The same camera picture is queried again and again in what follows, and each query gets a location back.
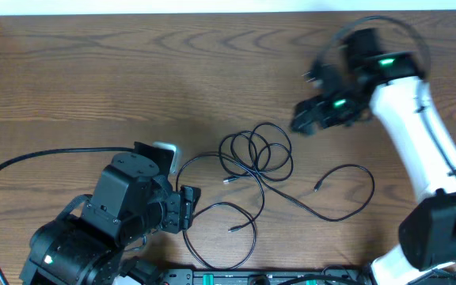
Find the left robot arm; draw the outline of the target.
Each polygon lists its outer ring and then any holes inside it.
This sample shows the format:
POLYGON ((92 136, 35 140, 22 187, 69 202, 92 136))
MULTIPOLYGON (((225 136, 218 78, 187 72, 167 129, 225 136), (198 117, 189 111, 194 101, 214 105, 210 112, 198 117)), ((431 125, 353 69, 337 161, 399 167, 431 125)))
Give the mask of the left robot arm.
POLYGON ((112 284, 118 277, 159 284, 154 265, 137 257, 124 261, 124 250, 152 230, 187 230, 200 195, 191 186, 174 191, 149 158, 117 154, 91 196, 75 197, 34 233, 20 278, 25 284, 112 284))

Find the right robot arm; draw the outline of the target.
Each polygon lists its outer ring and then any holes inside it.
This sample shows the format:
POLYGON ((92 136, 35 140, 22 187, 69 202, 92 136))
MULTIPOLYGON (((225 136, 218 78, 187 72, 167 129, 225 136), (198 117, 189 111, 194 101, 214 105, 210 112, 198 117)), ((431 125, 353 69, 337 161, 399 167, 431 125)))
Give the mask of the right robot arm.
POLYGON ((431 98, 427 73, 408 52, 387 53, 372 28, 343 29, 351 85, 317 57, 308 73, 321 93, 298 103, 292 131, 310 135, 360 120, 386 129, 411 181, 416 208, 398 228, 398 243, 370 264, 375 284, 409 284, 456 264, 456 145, 431 98))

